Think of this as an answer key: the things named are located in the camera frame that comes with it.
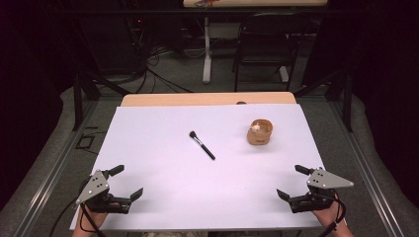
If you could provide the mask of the grey metal floor rail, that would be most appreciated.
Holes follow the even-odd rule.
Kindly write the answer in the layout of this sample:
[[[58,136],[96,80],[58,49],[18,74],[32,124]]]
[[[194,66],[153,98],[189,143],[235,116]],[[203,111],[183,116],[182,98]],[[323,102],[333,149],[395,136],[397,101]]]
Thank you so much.
[[[64,106],[58,126],[13,198],[19,215],[10,237],[71,236],[77,217],[73,199],[91,173],[106,130],[95,119],[97,108],[96,102],[87,102],[84,120],[74,130],[73,108]]]
[[[362,151],[362,148],[356,139],[353,132],[350,132],[347,125],[343,122],[343,111],[339,107],[337,102],[330,102],[329,107],[337,119],[337,122],[346,136],[351,149],[355,155],[355,163],[359,170],[359,173],[364,181],[364,184],[369,192],[369,195],[374,203],[377,213],[381,219],[384,228],[389,237],[405,237],[404,232],[401,229],[387,198],[384,196],[377,179],[375,178],[371,167],[369,166],[366,156]]]

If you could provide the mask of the person's right hand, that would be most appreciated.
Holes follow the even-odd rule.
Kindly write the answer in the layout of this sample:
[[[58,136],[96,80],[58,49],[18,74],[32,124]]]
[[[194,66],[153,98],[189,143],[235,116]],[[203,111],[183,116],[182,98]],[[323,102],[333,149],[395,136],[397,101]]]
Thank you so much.
[[[335,222],[342,214],[342,211],[342,206],[337,201],[333,201],[329,208],[314,210],[312,213],[317,218],[319,223],[323,227],[326,227],[332,222]]]

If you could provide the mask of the black makeup brush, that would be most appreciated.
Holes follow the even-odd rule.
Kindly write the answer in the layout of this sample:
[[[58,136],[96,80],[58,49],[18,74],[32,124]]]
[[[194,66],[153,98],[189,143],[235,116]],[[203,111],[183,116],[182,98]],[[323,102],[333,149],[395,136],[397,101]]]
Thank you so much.
[[[198,138],[198,136],[196,135],[196,133],[194,131],[191,131],[189,133],[189,136],[194,139],[200,146],[201,148],[205,151],[205,153],[208,155],[208,157],[211,160],[215,160],[215,156],[210,152],[210,150],[200,141],[200,139]]]

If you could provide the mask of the brown round holder cup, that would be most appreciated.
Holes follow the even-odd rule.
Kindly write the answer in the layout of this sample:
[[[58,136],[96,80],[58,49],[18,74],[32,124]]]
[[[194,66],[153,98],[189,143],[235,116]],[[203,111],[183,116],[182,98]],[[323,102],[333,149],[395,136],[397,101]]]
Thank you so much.
[[[271,134],[273,132],[273,125],[267,119],[255,119],[252,121],[252,124],[259,122],[261,129],[259,132],[253,132],[250,127],[247,132],[247,140],[251,145],[266,145],[270,142]]]

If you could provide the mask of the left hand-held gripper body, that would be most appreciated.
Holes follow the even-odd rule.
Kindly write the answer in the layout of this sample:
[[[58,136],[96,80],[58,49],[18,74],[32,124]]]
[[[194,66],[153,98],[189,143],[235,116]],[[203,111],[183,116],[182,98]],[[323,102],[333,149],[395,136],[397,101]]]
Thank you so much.
[[[110,194],[109,178],[103,175],[103,170],[96,170],[87,179],[75,203],[85,204],[93,212],[127,214],[132,200]]]

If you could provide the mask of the person's left hand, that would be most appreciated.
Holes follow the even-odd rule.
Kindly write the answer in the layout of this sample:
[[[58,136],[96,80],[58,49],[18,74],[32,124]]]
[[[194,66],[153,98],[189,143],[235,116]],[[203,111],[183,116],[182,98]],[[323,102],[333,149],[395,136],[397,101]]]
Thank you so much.
[[[107,216],[107,213],[93,212],[88,206],[84,206],[79,212],[79,227],[93,231],[95,228],[100,228],[103,225]]]

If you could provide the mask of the white desk leg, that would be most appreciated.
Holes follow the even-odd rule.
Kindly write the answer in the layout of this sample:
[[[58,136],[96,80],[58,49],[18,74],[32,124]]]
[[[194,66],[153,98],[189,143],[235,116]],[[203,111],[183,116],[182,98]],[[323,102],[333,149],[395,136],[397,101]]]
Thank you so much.
[[[210,83],[211,75],[211,53],[210,53],[210,20],[205,18],[205,60],[203,71],[203,83]]]

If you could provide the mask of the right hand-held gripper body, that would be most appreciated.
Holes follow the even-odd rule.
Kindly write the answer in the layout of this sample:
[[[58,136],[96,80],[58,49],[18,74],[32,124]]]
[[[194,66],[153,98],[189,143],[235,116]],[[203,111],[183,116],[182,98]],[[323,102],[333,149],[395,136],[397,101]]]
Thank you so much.
[[[354,183],[321,168],[313,169],[306,181],[308,193],[300,197],[290,197],[293,213],[329,208],[334,201],[336,190],[352,188]]]

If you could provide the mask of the white table cover sheet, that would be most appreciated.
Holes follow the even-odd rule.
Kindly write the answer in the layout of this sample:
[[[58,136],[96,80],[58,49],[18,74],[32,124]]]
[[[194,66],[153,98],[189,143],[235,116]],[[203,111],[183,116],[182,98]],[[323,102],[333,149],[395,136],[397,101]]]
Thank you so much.
[[[250,124],[267,119],[270,142],[251,145]],[[189,136],[194,131],[211,160]],[[322,160],[298,104],[197,107],[119,107],[95,166],[125,169],[110,192],[128,197],[143,189],[129,213],[111,214],[106,230],[250,230],[315,227],[309,212],[292,213],[277,190],[306,193],[294,165]]]

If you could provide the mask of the black chair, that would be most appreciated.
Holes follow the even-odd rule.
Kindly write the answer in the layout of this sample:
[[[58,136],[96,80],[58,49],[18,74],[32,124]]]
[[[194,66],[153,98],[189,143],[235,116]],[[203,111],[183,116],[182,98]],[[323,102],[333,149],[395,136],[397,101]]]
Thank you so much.
[[[256,13],[239,26],[233,68],[234,91],[238,91],[240,66],[289,68],[290,89],[297,54],[311,20],[298,13]]]

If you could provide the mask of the black metal stand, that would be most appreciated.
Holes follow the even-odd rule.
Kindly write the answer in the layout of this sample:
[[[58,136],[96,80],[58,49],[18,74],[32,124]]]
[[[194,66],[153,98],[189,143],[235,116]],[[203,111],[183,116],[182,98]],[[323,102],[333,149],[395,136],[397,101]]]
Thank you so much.
[[[348,70],[335,70],[311,85],[294,92],[293,95],[296,98],[303,97],[326,82],[331,83],[325,93],[327,101],[337,101],[340,96],[343,96],[342,122],[347,130],[352,132],[352,76]]]
[[[90,101],[98,101],[101,93],[96,86],[96,82],[103,84],[105,87],[117,92],[122,96],[129,94],[129,91],[109,81],[99,72],[89,71],[87,69],[80,69],[76,72],[73,80],[73,102],[75,121],[73,129],[77,130],[83,122],[83,94],[87,96]]]

